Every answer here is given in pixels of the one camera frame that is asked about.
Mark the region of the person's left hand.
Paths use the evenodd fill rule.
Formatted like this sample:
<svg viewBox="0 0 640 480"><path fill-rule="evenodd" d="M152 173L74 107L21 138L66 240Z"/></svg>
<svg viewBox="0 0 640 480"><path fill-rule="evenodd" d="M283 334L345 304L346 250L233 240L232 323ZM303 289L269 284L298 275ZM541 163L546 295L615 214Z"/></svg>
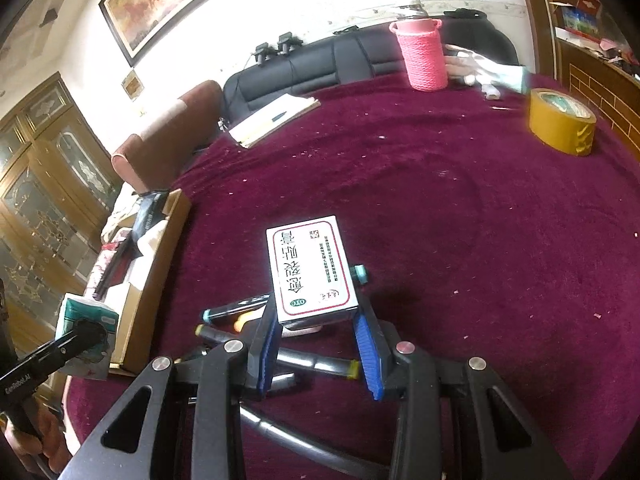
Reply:
<svg viewBox="0 0 640 480"><path fill-rule="evenodd" d="M26 403L26 410L2 405L1 413L8 418L3 430L6 442L29 474L46 476L36 464L40 456L50 471L60 474L72 458L61 421L40 399L31 396Z"/></svg>

